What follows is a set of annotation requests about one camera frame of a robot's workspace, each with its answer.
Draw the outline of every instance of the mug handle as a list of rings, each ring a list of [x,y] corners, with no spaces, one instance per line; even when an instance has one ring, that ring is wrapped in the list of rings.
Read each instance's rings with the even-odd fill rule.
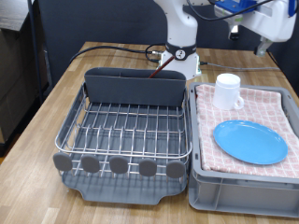
[[[244,100],[243,100],[243,98],[240,96],[240,93],[239,93],[238,96],[237,96],[237,99],[236,99],[234,108],[235,108],[235,109],[242,109],[243,107],[244,107]]]

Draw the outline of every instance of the wooden countertop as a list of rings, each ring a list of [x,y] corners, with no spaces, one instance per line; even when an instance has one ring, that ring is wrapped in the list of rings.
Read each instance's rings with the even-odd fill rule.
[[[100,43],[86,43],[84,49]],[[138,45],[116,45],[145,49]],[[201,61],[238,67],[275,66],[267,55],[251,51],[199,49]],[[155,69],[143,54],[112,49],[89,51],[72,62],[46,102],[0,166],[0,223],[297,223],[297,219],[197,211],[189,206],[187,190],[161,199],[155,206],[85,202],[78,191],[68,189],[58,176],[52,156],[54,139],[83,81],[93,67],[111,66]],[[242,84],[281,86],[299,99],[287,78],[276,70],[231,71],[203,65],[196,81],[215,82],[218,74],[232,72]]]

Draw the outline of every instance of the gray plastic bin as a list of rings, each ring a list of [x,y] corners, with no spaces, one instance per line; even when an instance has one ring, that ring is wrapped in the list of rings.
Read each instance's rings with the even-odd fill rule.
[[[195,88],[189,86],[192,118],[192,172],[189,181],[189,203],[198,210],[248,213],[256,215],[299,217],[299,179],[258,175],[228,174],[204,171],[196,117]],[[299,135],[299,112],[290,93],[278,87],[242,86],[282,95],[282,107],[295,132]]]

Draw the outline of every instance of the pink towel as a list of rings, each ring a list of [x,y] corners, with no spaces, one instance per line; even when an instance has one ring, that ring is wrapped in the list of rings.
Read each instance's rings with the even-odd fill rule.
[[[278,92],[241,89],[245,106],[240,110],[224,111],[213,106],[215,88],[201,85],[197,92],[197,121],[202,168],[244,175],[268,175],[299,178],[299,140],[282,108]],[[288,156],[273,165],[253,165],[233,158],[215,142],[215,127],[230,119],[250,120],[276,131],[288,145]]]

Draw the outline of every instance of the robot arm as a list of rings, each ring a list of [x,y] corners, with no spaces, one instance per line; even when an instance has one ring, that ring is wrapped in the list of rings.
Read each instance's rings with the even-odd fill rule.
[[[176,59],[165,69],[179,71],[191,79],[200,76],[199,56],[196,54],[197,20],[183,11],[188,6],[187,0],[154,0],[164,11],[167,18],[166,51],[161,63],[172,55]],[[231,16],[264,0],[221,0],[214,9],[217,17]],[[225,19],[228,22],[230,37],[238,25],[243,25],[262,36],[256,50],[258,56],[264,56],[272,42],[284,42],[291,38],[294,23],[296,0],[274,0],[261,6],[246,10],[243,14]],[[190,0],[192,6],[209,5],[208,0]]]

